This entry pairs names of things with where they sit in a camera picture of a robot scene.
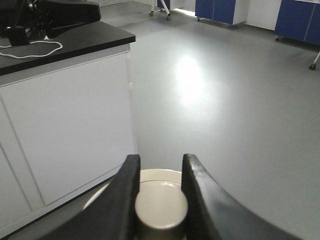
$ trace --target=white cable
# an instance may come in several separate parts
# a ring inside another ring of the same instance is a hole
[[[10,57],[10,58],[14,58],[14,59],[27,59],[27,58],[42,58],[42,57],[47,57],[51,54],[53,54],[54,52],[62,49],[64,46],[62,45],[61,42],[58,41],[33,41],[30,42],[30,44],[36,44],[36,43],[45,43],[45,44],[58,44],[59,47],[52,50],[51,52],[49,52],[48,54],[45,55],[29,55],[29,56],[15,56],[15,55],[11,55],[11,54],[4,54],[0,52],[0,56],[4,56],[4,57]],[[0,46],[0,48],[2,49],[7,49],[7,48],[11,48],[12,46]]]

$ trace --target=cabinet wheel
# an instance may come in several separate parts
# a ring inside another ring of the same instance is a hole
[[[311,65],[309,66],[309,69],[310,69],[310,70],[315,70],[315,69],[316,69],[316,67],[317,67],[317,65],[315,65],[315,64],[311,64]]]

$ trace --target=black device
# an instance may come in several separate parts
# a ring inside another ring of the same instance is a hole
[[[0,37],[12,46],[56,38],[101,19],[99,5],[86,0],[0,0]]]

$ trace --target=white cup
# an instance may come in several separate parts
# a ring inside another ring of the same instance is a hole
[[[166,180],[140,183],[135,200],[139,240],[182,240],[188,203],[181,185]]]

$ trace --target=gray floor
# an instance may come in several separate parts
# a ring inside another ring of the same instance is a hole
[[[149,11],[135,2],[103,9],[106,23],[137,35],[130,79],[142,167],[180,170],[183,153],[194,153],[241,203],[319,240],[320,67],[308,69],[319,48]]]

